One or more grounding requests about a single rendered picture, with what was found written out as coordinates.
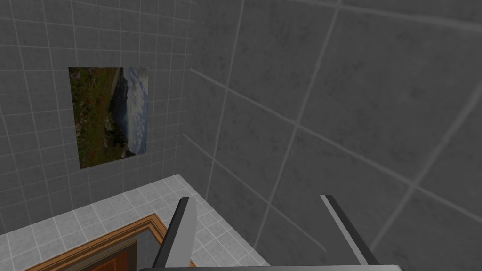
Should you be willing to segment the brown wooden door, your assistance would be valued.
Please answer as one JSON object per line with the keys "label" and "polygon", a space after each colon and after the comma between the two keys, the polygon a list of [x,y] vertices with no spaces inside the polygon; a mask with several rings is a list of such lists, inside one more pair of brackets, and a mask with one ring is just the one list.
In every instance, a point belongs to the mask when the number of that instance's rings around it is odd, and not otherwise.
{"label": "brown wooden door", "polygon": [[137,240],[128,239],[77,264],[69,271],[137,271]]}

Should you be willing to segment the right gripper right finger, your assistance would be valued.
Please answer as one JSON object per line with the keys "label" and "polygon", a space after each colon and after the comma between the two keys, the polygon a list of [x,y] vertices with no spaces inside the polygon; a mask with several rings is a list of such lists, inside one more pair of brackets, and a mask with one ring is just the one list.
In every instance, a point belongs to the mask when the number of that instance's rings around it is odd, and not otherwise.
{"label": "right gripper right finger", "polygon": [[379,265],[332,195],[321,195],[321,239],[330,265]]}

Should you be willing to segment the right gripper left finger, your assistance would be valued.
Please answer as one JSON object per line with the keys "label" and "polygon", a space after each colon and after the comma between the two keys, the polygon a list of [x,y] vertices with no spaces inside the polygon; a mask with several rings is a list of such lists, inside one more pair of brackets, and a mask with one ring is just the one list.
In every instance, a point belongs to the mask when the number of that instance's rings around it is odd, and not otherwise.
{"label": "right gripper left finger", "polygon": [[182,197],[170,220],[153,268],[188,268],[197,227],[196,199]]}

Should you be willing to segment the landscape picture on wall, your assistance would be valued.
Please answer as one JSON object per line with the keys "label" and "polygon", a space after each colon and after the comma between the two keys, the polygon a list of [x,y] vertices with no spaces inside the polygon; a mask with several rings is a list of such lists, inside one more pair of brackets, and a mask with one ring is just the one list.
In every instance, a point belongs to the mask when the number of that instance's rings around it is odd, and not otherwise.
{"label": "landscape picture on wall", "polygon": [[69,67],[80,168],[147,151],[148,67]]}

